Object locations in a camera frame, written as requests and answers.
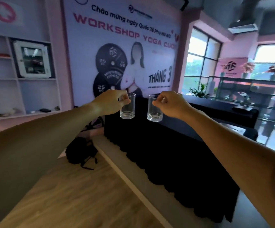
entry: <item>black backpack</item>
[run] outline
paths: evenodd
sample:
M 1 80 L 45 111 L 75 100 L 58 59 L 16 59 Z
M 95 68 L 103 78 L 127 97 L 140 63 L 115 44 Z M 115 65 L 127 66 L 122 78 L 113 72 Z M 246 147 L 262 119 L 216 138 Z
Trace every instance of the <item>black backpack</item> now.
M 88 167 L 84 167 L 84 164 L 92 157 L 97 164 L 97 158 L 94 157 L 97 154 L 97 149 L 94 147 L 92 141 L 87 142 L 86 138 L 75 138 L 66 149 L 67 159 L 72 164 L 80 164 L 82 168 L 88 170 L 94 170 Z

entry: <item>red logo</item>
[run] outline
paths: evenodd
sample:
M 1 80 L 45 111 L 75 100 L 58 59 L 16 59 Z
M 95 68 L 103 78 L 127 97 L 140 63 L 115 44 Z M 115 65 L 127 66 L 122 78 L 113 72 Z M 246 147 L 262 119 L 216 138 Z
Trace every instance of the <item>red logo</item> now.
M 0 1 L 0 20 L 5 23 L 12 23 L 16 20 L 14 9 L 3 1 Z
M 178 42 L 178 40 L 179 40 L 179 35 L 175 34 L 175 41 Z

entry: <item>white shelving unit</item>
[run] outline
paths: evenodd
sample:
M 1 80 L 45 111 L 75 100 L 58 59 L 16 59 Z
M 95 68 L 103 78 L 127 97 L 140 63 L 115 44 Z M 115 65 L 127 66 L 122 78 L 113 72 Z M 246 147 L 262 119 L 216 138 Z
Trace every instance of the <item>white shelving unit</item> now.
M 18 78 L 8 37 L 0 36 L 0 54 L 10 56 L 0 56 L 0 114 L 12 112 L 0 120 L 59 112 L 55 110 L 61 108 L 56 78 Z M 41 108 L 51 112 L 40 112 Z

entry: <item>picture frame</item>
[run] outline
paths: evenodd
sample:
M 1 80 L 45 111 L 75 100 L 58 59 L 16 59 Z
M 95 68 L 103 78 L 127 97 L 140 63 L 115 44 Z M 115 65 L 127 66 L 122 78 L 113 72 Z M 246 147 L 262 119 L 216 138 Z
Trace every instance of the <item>picture frame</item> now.
M 42 43 L 13 41 L 19 74 L 23 78 L 51 78 L 48 47 Z

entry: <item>sign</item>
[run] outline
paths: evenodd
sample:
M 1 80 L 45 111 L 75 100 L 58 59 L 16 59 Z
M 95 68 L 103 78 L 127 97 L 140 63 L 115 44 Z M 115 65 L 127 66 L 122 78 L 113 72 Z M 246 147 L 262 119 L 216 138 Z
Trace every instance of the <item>sign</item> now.
M 223 72 L 222 65 L 226 65 L 225 76 L 241 78 L 243 73 L 243 65 L 248 61 L 248 58 L 220 58 L 217 64 L 215 76 L 220 76 Z
M 0 23 L 23 25 L 21 7 L 10 2 L 0 1 Z
M 180 24 L 124 0 L 63 0 L 74 104 L 171 90 Z

